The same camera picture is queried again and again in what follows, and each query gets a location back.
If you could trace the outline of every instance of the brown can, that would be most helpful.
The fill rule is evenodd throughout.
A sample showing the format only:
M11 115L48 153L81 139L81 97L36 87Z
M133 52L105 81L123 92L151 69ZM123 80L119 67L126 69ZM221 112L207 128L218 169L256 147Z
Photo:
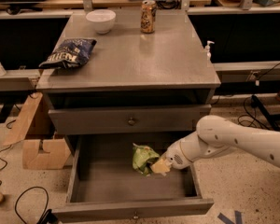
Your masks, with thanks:
M141 32L151 34L155 31L157 4L153 0L145 0L141 8Z

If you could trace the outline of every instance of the closed drawer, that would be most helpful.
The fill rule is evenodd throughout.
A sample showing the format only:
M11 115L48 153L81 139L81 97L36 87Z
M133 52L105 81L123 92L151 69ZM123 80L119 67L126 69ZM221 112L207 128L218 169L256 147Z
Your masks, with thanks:
M172 170L167 176L142 176L132 167L133 143L162 154L173 133L113 133L80 137L67 204L54 209L62 223L203 215L213 200L203 199L193 169Z
M189 131L210 105L72 108L50 110L59 134Z

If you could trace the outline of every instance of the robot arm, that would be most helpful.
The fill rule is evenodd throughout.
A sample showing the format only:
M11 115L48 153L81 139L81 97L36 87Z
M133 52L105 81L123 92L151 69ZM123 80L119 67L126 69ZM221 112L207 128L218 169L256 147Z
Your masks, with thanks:
M199 159L226 155L231 152L231 147L238 147L280 167L280 132L243 127L218 116L200 119L196 132L168 147L161 156L161 165L183 169ZM151 169L163 173L161 165L157 161Z

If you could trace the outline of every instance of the white bowl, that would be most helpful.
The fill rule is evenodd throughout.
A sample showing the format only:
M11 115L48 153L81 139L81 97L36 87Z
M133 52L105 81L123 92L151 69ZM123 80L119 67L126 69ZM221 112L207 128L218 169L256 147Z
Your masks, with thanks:
M97 9L89 12L86 19L91 22L95 32L106 34L110 32L115 23L116 13L108 9Z

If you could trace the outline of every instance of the floor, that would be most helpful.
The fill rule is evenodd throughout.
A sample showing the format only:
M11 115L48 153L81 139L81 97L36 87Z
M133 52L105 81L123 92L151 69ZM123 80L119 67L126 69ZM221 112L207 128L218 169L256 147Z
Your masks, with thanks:
M280 113L280 103L274 99L275 94L259 95L270 113ZM245 115L246 109L254 114L249 105L250 95L215 96L211 113L227 118L235 123ZM0 124L0 150L9 132L7 124L19 114L15 107L7 122ZM257 118L266 122L257 110ZM248 117L241 117L244 125ZM15 212L15 205L20 195L31 187L42 187L49 194L48 208L56 208L65 204L66 192L71 167L62 170L25 170L21 166L22 142L0 153L7 161L7 167L0 171L2 185L0 190L5 195L5 201L0 204L0 224L24 223ZM203 216L159 217L117 221L101 221L88 223L132 224L132 223L187 223L187 224L276 224L280 223L280 169L261 161L252 155L235 149L228 156L199 160L195 164L198 183L204 198L213 199L215 204ZM36 223L46 205L46 193L41 188L31 189L24 193L17 203L17 212L26 223ZM235 211L239 214L236 221Z

